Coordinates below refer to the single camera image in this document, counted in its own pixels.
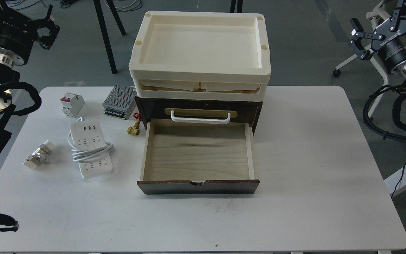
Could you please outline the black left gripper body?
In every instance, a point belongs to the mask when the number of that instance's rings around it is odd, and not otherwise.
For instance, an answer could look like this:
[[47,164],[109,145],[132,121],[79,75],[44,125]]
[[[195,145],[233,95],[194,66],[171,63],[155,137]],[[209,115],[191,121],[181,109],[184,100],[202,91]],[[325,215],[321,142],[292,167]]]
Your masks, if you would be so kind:
[[27,64],[40,28],[40,19],[32,20],[13,9],[0,9],[0,64]]

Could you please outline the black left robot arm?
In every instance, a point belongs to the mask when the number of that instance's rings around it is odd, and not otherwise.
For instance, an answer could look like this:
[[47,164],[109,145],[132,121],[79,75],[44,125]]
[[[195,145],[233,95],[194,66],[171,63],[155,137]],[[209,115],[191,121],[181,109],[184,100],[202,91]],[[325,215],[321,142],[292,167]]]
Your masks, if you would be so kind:
[[[20,82],[20,74],[13,66],[27,64],[34,42],[44,49],[53,45],[60,27],[51,19],[52,8],[49,5],[45,18],[32,20],[0,0],[0,153],[12,135],[5,130],[10,117],[30,114],[41,106],[37,89],[29,83]],[[27,91],[33,105],[16,110],[10,93],[14,89]]]

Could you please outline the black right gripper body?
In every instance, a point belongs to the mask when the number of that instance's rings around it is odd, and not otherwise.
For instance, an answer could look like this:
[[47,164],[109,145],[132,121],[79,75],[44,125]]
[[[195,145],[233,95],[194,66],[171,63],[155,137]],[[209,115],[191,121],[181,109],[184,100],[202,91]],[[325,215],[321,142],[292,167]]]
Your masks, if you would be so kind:
[[396,26],[387,19],[375,32],[382,40],[373,40],[372,50],[377,53],[389,73],[398,72],[399,66],[406,61],[406,19],[400,19]]

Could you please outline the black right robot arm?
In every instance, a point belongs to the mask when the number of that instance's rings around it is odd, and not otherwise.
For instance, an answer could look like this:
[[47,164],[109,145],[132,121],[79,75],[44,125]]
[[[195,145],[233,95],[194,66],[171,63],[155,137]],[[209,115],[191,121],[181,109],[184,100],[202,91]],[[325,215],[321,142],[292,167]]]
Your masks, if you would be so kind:
[[399,0],[393,14],[384,18],[372,33],[364,31],[359,21],[351,19],[353,38],[350,47],[359,59],[369,60],[373,53],[383,61],[389,73],[400,73],[406,87],[406,0]]

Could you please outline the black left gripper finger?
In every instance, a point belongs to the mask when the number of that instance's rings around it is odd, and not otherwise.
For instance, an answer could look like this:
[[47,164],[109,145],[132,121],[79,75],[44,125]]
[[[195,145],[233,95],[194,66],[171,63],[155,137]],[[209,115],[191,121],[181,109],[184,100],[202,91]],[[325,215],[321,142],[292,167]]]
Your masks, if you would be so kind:
[[48,6],[45,18],[36,20],[36,31],[43,28],[48,29],[49,33],[47,35],[42,36],[39,35],[38,39],[36,40],[39,43],[39,45],[46,50],[49,50],[50,47],[53,45],[61,29],[58,25],[54,23],[54,19],[51,16],[52,9],[53,6],[50,4]]

